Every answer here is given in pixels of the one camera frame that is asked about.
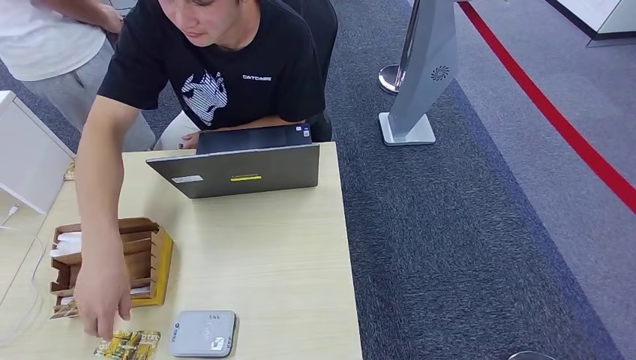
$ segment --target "floor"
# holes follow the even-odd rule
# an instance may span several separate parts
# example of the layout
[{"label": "floor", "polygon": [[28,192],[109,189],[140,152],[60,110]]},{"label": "floor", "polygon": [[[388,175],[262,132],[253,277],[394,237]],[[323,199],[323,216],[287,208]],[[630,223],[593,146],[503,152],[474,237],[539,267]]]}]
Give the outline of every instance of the floor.
[{"label": "floor", "polygon": [[[636,46],[587,48],[589,38],[541,0],[471,4],[559,111],[636,185]],[[456,14],[457,81],[616,346],[636,359],[635,214]],[[534,26],[537,19],[544,25]]]},{"label": "floor", "polygon": [[[459,9],[460,75],[428,113],[437,143],[386,148],[377,114],[393,98],[376,77],[399,59],[409,4],[333,2],[340,34],[327,101],[364,358],[507,359],[538,350],[636,359],[636,216],[542,118]],[[636,46],[588,49],[542,0],[471,3],[634,184]],[[77,132],[3,67],[0,89],[14,90],[76,148]],[[159,134],[178,112],[165,91],[145,117]]]}]

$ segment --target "red line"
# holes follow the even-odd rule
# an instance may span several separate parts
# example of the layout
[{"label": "red line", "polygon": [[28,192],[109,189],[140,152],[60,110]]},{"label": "red line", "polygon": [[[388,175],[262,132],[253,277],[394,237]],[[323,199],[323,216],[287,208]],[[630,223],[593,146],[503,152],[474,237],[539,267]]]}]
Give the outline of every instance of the red line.
[{"label": "red line", "polygon": [[495,34],[475,11],[475,8],[466,1],[461,1],[459,6],[543,116],[554,126],[556,131],[561,134],[561,137],[574,149],[580,158],[585,161],[587,166],[636,214],[636,189],[581,136],[575,127],[548,100],[524,69],[512,58],[508,50],[503,47]]}]

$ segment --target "graphic print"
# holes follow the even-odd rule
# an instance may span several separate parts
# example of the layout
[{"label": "graphic print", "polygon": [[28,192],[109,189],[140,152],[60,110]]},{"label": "graphic print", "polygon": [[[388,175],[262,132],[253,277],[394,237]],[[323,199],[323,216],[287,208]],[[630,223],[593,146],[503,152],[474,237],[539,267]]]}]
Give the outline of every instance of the graphic print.
[{"label": "graphic print", "polygon": [[208,126],[215,118],[215,111],[227,105],[224,80],[218,72],[212,76],[206,71],[197,81],[190,75],[181,87],[181,93],[185,103]]}]

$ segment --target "wooden box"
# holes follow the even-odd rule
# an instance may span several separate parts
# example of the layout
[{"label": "wooden box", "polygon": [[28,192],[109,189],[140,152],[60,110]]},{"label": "wooden box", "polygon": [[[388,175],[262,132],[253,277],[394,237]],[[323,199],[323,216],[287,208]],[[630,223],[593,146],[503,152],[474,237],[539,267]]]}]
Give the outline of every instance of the wooden box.
[{"label": "wooden box", "polygon": [[[78,223],[56,228],[52,248],[57,248],[60,234],[79,231],[81,226]],[[147,292],[132,295],[133,308],[162,305],[166,297],[173,240],[164,228],[146,217],[119,220],[119,233],[124,243],[124,259],[130,275],[130,287],[150,287]],[[50,290],[51,294],[57,297],[55,312],[62,308],[63,298],[73,296],[81,265],[81,253],[55,256],[51,259],[51,266],[58,270],[58,278],[51,283]]]}]

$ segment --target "black chair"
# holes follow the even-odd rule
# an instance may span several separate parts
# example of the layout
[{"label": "black chair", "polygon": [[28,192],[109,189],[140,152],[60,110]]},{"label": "black chair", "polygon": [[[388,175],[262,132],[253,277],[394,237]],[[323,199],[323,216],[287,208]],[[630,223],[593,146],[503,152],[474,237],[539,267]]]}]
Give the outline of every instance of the black chair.
[{"label": "black chair", "polygon": [[[318,62],[322,68],[322,84],[326,86],[329,65],[338,34],[338,16],[330,0],[283,0],[300,14],[309,25],[313,42],[316,44]],[[332,122],[325,112],[307,120],[311,126],[311,139],[315,143],[332,140]]]}]

